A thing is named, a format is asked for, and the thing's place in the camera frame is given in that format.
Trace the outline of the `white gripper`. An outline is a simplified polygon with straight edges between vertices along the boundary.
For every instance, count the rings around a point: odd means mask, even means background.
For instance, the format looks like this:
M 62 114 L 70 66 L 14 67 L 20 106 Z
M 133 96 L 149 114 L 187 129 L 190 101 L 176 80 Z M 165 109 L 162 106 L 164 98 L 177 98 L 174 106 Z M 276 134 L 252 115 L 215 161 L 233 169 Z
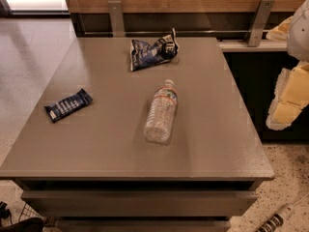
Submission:
M 274 99 L 268 110 L 267 127 L 281 131 L 309 104 L 309 0 L 301 4 L 293 17 L 269 30 L 266 38 L 287 41 L 288 53 L 300 61 L 291 70 L 283 68 L 278 75 Z

